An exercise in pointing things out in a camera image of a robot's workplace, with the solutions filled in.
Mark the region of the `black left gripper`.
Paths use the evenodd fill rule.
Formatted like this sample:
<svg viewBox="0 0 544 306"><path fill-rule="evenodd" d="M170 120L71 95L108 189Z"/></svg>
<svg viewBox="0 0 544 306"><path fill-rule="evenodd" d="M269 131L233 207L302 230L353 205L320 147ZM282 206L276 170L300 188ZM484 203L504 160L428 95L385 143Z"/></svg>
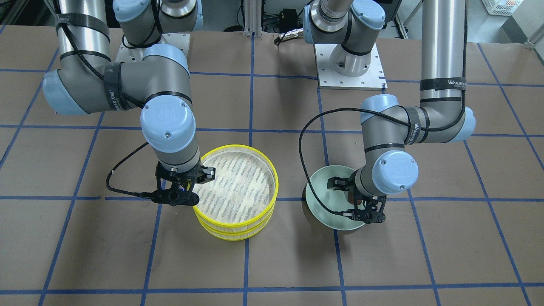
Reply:
<svg viewBox="0 0 544 306"><path fill-rule="evenodd" d="M351 192L355 204L361 204L363 200L370 200L372 195L363 191L358 184L356 171L351 168L331 168L330 173L326 175L327 188L338 192Z"/></svg>

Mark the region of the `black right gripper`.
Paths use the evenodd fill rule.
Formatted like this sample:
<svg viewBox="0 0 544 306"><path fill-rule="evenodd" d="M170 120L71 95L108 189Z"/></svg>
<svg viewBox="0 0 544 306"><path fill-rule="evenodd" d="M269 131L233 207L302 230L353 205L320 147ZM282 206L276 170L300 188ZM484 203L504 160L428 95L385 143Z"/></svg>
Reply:
<svg viewBox="0 0 544 306"><path fill-rule="evenodd" d="M177 172L175 167L164 167L161 162L157 163L155 176L157 187L162 186L161 180L179 184L183 187L192 187L195 184L205 184L215 179L216 168L205 167L198 161L192 169L186 172Z"/></svg>

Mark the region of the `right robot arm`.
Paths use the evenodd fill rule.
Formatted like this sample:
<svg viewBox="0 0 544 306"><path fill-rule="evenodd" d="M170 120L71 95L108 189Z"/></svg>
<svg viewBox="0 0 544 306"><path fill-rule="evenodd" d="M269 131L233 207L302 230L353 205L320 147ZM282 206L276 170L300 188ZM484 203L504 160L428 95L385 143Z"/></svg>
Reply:
<svg viewBox="0 0 544 306"><path fill-rule="evenodd" d="M200 0L115 0L115 19L134 59L113 62L102 0L49 0L56 14L58 70L47 72L43 93L65 116L141 108L144 138L171 182L202 180L206 170L196 137L185 52L169 34L200 29Z"/></svg>

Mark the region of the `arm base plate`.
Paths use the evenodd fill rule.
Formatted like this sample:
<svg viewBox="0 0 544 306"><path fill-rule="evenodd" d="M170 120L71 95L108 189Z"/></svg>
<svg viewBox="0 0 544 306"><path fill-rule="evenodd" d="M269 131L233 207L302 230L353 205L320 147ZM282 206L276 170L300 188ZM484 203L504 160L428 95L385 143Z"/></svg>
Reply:
<svg viewBox="0 0 544 306"><path fill-rule="evenodd" d="M190 44L192 41L192 35L189 33L171 33L163 34L161 40L158 43L154 44L152 47L148 48L134 48L131 45L125 36L122 37L115 62L139 62L142 61L145 53L150 53L151 50L167 50L166 47L162 47L163 44L171 45L171 49L174 47L177 50L180 50L184 57L187 59L189 57Z"/></svg>
<svg viewBox="0 0 544 306"><path fill-rule="evenodd" d="M385 90L388 88L377 45L363 56L349 54L338 43L314 45L321 89Z"/></svg>

